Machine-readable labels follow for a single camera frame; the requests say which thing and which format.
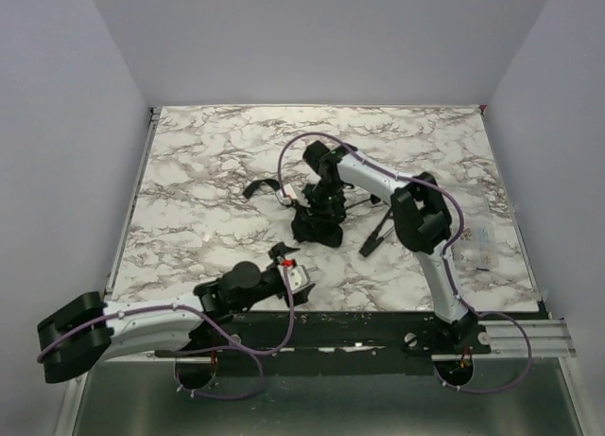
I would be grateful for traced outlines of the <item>black folding umbrella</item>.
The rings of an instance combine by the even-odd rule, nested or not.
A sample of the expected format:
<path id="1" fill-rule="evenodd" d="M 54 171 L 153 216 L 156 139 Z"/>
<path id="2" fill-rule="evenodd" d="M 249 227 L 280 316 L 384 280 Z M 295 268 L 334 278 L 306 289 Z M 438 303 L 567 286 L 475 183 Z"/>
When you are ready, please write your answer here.
<path id="1" fill-rule="evenodd" d="M 372 204 L 381 201 L 377 196 L 370 195 L 363 201 L 346 205 L 344 189 L 353 188 L 347 183 L 338 188 L 335 194 L 317 199 L 313 196 L 316 185 L 307 184 L 303 191 L 299 191 L 291 184 L 282 188 L 275 179 L 253 181 L 244 189 L 243 197 L 249 200 L 262 185 L 274 191 L 277 201 L 282 206 L 295 209 L 290 227 L 296 241 L 319 243 L 331 248 L 342 244 L 343 229 L 340 224 L 345 220 L 348 209 L 367 201 Z"/>

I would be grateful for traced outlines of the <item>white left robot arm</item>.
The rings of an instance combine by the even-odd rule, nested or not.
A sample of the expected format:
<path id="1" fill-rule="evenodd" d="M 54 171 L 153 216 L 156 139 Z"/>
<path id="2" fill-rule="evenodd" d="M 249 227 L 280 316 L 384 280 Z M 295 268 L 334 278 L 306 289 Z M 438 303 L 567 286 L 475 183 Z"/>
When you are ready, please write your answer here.
<path id="1" fill-rule="evenodd" d="M 148 351 L 181 353 L 195 346 L 203 330 L 220 335 L 223 324 L 270 298 L 289 308 L 307 302 L 314 284 L 305 266 L 284 243 L 268 252 L 265 269 L 241 261 L 188 293 L 146 303 L 106 302 L 99 292 L 79 295 L 37 325 L 46 383 L 89 372 L 100 361 Z"/>

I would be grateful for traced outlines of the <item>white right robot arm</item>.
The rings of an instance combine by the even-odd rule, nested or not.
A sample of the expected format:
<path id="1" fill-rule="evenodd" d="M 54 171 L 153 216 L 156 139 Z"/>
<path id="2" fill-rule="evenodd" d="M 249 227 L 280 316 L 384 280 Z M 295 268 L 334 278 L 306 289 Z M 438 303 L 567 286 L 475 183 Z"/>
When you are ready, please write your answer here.
<path id="1" fill-rule="evenodd" d="M 452 216 L 434 176 L 398 174 L 355 148 L 329 149 L 321 141 L 308 146 L 303 159 L 320 180 L 307 185 L 302 191 L 304 202 L 295 204 L 291 223 L 295 239 L 340 246 L 340 224 L 346 218 L 343 189 L 356 186 L 369 192 L 389 206 L 397 238 L 422 266 L 440 320 L 438 339 L 451 344 L 463 341 L 476 325 L 476 316 L 459 293 L 449 243 Z"/>

